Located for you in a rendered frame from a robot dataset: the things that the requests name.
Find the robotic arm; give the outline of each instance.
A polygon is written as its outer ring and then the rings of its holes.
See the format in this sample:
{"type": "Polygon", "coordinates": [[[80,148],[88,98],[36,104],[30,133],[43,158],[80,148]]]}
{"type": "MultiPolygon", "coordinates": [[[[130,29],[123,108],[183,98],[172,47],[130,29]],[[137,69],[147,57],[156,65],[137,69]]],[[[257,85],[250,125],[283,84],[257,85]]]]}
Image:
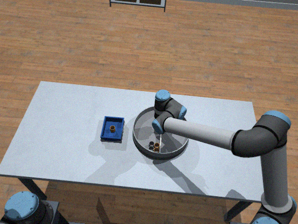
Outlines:
{"type": "Polygon", "coordinates": [[[264,217],[276,224],[289,224],[297,204],[288,195],[286,166],[286,134],[290,129],[290,119],[281,112],[268,111],[250,130],[237,132],[200,125],[182,120],[186,108],[171,98],[164,89],[155,95],[154,130],[163,134],[173,133],[189,139],[231,150],[239,157],[261,156],[264,193],[262,206],[251,224],[266,224],[264,217]]]}

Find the circular tray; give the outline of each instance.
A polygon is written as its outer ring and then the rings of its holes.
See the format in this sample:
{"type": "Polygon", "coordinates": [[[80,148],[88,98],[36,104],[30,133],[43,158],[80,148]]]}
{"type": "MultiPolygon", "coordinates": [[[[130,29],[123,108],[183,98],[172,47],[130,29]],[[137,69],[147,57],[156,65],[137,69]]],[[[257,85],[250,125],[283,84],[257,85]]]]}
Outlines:
{"type": "Polygon", "coordinates": [[[159,152],[149,149],[149,142],[159,143],[160,140],[160,135],[152,127],[154,119],[154,107],[142,111],[135,119],[132,137],[137,149],[148,158],[156,160],[169,160],[181,154],[188,144],[188,138],[167,132],[162,134],[159,152]]]}

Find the black metal rack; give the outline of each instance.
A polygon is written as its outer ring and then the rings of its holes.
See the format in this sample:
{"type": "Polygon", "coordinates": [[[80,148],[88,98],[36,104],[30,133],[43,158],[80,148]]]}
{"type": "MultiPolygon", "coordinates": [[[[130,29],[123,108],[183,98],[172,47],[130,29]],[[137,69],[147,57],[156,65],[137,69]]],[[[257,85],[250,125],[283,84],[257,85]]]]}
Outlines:
{"type": "Polygon", "coordinates": [[[110,7],[112,6],[112,3],[126,4],[126,5],[141,5],[141,6],[148,6],[148,7],[164,8],[164,12],[165,12],[166,1],[167,0],[110,0],[110,7]]]}

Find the table leg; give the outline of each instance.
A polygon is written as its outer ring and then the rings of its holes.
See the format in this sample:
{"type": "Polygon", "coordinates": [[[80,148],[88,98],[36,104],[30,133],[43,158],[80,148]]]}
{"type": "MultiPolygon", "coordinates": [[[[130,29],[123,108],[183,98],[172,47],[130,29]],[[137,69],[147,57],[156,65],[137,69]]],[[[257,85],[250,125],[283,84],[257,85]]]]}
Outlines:
{"type": "Polygon", "coordinates": [[[40,200],[46,200],[47,196],[42,190],[34,183],[32,179],[19,178],[19,180],[34,194],[36,194],[40,200]]]}
{"type": "Polygon", "coordinates": [[[237,216],[240,212],[242,212],[244,209],[246,209],[251,204],[252,204],[252,202],[239,201],[233,208],[231,208],[224,215],[224,221],[225,222],[231,221],[235,216],[237,216]]]}

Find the blue tray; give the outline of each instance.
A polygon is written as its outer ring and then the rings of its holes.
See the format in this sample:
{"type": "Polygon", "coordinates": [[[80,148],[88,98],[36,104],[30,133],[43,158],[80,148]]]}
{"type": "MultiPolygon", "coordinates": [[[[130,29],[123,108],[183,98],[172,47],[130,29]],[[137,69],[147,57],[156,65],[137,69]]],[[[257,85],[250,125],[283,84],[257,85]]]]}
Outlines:
{"type": "Polygon", "coordinates": [[[100,138],[105,141],[121,141],[123,134],[124,118],[105,116],[100,138]],[[111,126],[115,126],[115,132],[110,131],[111,126]]]}

